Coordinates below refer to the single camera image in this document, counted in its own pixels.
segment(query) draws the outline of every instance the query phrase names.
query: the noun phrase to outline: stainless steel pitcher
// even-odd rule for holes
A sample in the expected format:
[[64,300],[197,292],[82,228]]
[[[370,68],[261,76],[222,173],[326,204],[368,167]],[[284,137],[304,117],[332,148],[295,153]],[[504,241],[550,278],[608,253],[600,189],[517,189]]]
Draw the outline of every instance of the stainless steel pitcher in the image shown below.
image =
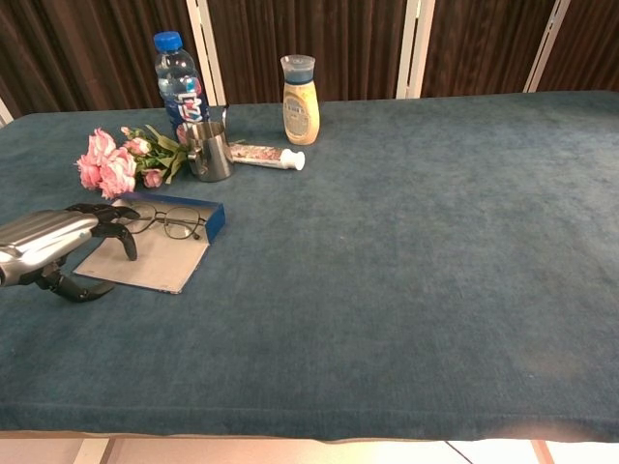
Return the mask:
[[234,172],[232,153],[225,139],[225,110],[221,122],[202,122],[189,126],[187,160],[192,174],[202,182],[227,179]]

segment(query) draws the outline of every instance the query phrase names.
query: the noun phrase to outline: brown curtain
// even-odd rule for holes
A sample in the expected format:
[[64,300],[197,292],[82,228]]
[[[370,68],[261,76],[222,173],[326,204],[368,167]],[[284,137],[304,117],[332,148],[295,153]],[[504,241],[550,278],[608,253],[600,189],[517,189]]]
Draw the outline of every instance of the brown curtain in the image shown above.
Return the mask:
[[619,1],[572,0],[538,85],[619,91]]
[[405,0],[209,0],[230,103],[280,102],[281,56],[316,58],[318,98],[396,94]]
[[522,92],[553,4],[436,0],[422,97]]
[[0,2],[0,97],[14,117],[42,111],[160,107],[153,35],[181,33],[182,0]]

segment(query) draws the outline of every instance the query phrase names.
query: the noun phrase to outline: toothpaste tube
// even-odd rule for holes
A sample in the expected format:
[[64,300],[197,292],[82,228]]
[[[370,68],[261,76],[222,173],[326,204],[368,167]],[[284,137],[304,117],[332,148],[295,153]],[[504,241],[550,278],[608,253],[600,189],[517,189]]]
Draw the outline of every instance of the toothpaste tube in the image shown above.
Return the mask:
[[230,145],[234,162],[277,169],[296,169],[300,171],[306,163],[303,152],[293,152],[287,148],[258,147],[255,145]]

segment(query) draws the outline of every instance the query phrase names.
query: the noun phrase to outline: bottle label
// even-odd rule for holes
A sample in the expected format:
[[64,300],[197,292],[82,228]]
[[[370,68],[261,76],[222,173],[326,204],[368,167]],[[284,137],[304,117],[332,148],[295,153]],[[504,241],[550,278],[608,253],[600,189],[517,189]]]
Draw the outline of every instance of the bottle label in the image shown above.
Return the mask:
[[179,94],[176,102],[178,103],[178,112],[183,118],[183,121],[190,123],[199,123],[202,121],[202,100],[195,92],[187,92]]
[[299,99],[287,95],[283,99],[283,113],[285,115],[286,129],[290,133],[299,137],[308,133],[310,118]]
[[165,101],[165,109],[172,123],[176,138],[181,143],[186,143],[185,123],[199,123],[208,121],[208,102],[202,93],[202,86],[197,77],[187,80],[186,91],[176,95],[175,99]]

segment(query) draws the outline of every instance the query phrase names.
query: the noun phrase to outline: glasses lens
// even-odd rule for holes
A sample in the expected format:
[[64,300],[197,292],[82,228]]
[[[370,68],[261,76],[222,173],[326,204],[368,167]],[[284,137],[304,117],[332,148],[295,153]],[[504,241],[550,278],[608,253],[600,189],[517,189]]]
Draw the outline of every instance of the glasses lens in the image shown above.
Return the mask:
[[129,205],[129,207],[139,214],[139,218],[127,219],[126,217],[122,217],[119,222],[127,226],[127,228],[132,234],[138,234],[150,225],[151,221],[155,217],[155,213],[157,212],[157,210],[152,205],[146,205],[142,203],[135,203]]
[[165,232],[173,239],[187,239],[199,220],[200,213],[192,208],[172,208],[165,215]]

